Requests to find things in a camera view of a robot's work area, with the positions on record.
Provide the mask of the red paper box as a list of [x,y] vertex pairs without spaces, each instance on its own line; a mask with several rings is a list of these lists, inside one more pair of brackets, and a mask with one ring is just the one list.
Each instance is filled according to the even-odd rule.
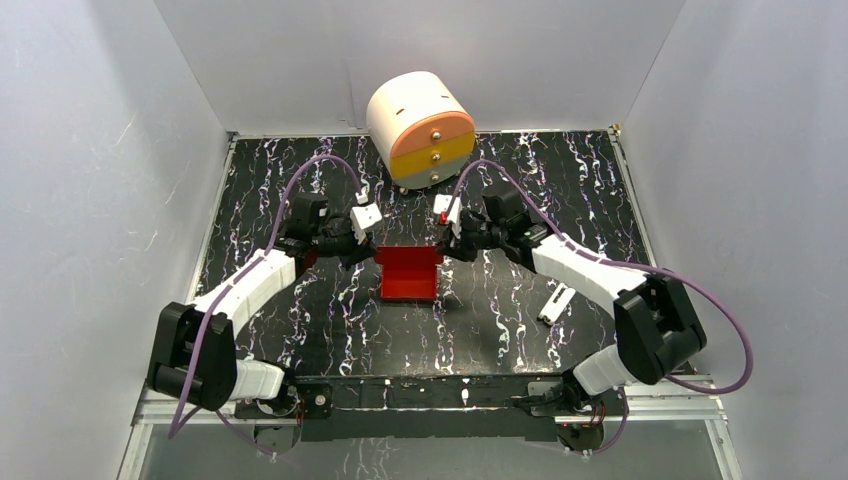
[[380,298],[389,302],[435,301],[444,257],[434,246],[381,246]]

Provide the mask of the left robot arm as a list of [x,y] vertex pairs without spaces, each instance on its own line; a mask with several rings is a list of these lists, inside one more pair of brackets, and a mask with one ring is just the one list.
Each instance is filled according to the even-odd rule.
[[327,197],[302,193],[269,251],[259,250],[215,289],[160,313],[146,384],[185,404],[214,411],[230,401],[260,400],[275,416],[294,411],[297,387],[285,369],[238,358],[235,341],[251,318],[291,287],[320,258],[349,269],[377,254],[373,233],[383,217],[373,201],[358,199],[346,214],[332,214]]

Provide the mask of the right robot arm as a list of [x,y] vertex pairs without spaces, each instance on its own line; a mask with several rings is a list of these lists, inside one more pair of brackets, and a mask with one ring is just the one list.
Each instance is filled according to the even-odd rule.
[[513,263],[549,277],[602,307],[614,320],[615,342],[566,370],[560,385],[515,400],[537,409],[590,413],[611,389],[653,385],[707,344],[682,281],[643,265],[613,266],[597,259],[528,210],[520,194],[496,185],[483,195],[484,212],[462,209],[450,195],[436,196],[433,211],[444,232],[438,253],[473,262],[498,249]]

